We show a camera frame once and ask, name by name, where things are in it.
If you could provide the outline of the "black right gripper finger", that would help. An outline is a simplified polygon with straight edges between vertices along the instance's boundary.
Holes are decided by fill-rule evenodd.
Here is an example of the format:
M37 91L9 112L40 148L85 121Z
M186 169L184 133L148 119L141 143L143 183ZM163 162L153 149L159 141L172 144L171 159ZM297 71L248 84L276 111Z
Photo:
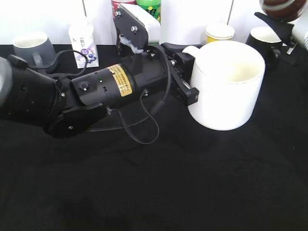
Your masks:
M255 12L254 16L264 21L287 46L293 47L298 42L293 35L294 24L290 22L298 18L297 12Z

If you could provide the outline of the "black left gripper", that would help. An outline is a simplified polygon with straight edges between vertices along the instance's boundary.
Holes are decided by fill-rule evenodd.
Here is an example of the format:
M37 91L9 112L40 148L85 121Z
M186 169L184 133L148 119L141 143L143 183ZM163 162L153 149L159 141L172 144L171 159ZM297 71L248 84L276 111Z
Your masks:
M126 45L120 45L120 95L136 96L144 90L166 94L180 95L186 106L198 102L199 90L191 87L178 74L181 74L181 63L193 63L195 58L184 53L189 45L162 43L148 46L146 51L134 54Z

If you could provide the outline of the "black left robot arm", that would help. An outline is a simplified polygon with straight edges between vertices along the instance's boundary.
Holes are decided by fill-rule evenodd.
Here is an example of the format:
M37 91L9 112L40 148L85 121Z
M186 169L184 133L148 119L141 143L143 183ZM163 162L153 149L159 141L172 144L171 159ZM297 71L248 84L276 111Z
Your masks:
M0 60L0 117L33 125L55 138L85 131L133 101L149 93L171 90L186 105L198 101L199 90L182 76L192 71L194 59L184 47L164 43L149 45L142 53L86 74L42 74L24 59L10 55Z

